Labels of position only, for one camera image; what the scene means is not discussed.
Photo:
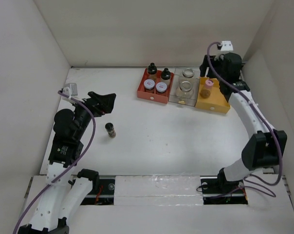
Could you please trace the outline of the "white-lid beige spice jar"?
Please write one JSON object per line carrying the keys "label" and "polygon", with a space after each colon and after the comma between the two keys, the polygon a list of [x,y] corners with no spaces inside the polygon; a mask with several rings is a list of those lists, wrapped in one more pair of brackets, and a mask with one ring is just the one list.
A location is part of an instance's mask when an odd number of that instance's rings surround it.
{"label": "white-lid beige spice jar", "polygon": [[164,82],[158,82],[156,84],[156,93],[159,95],[164,95],[167,91],[167,84]]}

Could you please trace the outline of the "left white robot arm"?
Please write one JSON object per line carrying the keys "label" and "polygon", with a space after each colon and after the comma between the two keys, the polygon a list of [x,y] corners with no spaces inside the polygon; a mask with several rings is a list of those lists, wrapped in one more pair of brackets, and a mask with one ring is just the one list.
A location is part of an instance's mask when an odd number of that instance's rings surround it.
{"label": "left white robot arm", "polygon": [[17,221],[15,234],[67,234],[69,223],[88,193],[98,191],[99,173],[83,169],[74,181],[70,177],[88,151],[96,131],[95,118],[110,114],[116,94],[88,92],[77,100],[58,92],[74,110],[62,109],[54,116],[54,138],[48,158],[45,187],[29,203]]}

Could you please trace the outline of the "brown spice bottle black cap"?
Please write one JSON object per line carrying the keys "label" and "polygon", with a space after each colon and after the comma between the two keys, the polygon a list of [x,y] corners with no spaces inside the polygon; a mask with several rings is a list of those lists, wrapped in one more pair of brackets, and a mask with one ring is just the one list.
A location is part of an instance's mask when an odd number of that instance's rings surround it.
{"label": "brown spice bottle black cap", "polygon": [[150,63],[150,65],[147,67],[147,78],[153,80],[156,82],[157,79],[157,67],[155,63]]}

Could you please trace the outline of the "white powder bottle black cap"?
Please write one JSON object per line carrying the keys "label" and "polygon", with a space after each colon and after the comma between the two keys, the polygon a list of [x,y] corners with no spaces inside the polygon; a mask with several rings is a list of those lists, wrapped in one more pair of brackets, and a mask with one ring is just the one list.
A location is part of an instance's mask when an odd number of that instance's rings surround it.
{"label": "white powder bottle black cap", "polygon": [[165,83],[167,86],[170,85],[171,82],[171,72],[168,68],[165,68],[160,75],[161,82]]}

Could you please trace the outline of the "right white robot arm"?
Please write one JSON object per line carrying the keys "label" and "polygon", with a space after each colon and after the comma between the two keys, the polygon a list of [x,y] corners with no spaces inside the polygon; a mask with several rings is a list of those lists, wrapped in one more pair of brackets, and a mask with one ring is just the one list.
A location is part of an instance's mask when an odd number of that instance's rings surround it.
{"label": "right white robot arm", "polygon": [[240,159],[221,168],[217,179],[212,183],[200,186],[203,192],[215,189],[219,197],[244,189],[243,180],[253,177],[253,173],[259,169],[279,167],[276,182],[272,183],[274,186],[282,177],[287,134],[277,130],[263,116],[253,100],[249,86],[240,79],[241,68],[242,58],[235,53],[219,57],[206,54],[200,66],[202,75],[207,74],[209,78],[218,80],[220,93],[236,110],[249,137]]}

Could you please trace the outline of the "square glass jar beige grains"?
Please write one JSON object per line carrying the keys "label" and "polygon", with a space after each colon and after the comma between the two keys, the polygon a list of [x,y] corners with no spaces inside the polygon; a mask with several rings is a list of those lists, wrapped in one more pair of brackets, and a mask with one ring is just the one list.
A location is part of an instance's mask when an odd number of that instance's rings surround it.
{"label": "square glass jar beige grains", "polygon": [[193,82],[194,75],[195,75],[195,73],[191,68],[186,68],[181,73],[180,81],[181,82],[183,82],[183,81]]}

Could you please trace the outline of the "white-lid dark spice jar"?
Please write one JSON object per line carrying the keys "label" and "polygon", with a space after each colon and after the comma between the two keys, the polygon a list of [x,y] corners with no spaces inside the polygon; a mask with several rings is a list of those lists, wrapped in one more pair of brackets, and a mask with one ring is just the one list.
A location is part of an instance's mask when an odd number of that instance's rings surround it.
{"label": "white-lid dark spice jar", "polygon": [[155,88],[155,81],[152,79],[146,79],[144,81],[144,91],[148,93],[153,93]]}

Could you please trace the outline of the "round glass jar metal lid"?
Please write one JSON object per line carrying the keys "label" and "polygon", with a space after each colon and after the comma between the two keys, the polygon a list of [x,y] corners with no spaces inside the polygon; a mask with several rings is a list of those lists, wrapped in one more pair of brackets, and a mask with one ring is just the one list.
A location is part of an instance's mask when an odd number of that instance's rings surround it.
{"label": "round glass jar metal lid", "polygon": [[176,89],[176,96],[181,98],[192,98],[193,94],[193,84],[189,81],[182,81]]}

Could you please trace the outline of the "pink-cap spice bottle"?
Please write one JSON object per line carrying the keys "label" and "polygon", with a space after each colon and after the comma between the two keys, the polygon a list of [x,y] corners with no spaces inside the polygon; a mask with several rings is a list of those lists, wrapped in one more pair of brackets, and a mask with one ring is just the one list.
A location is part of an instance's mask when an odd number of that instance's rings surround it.
{"label": "pink-cap spice bottle", "polygon": [[214,82],[211,79],[207,79],[201,89],[200,95],[202,98],[209,98],[211,95]]}

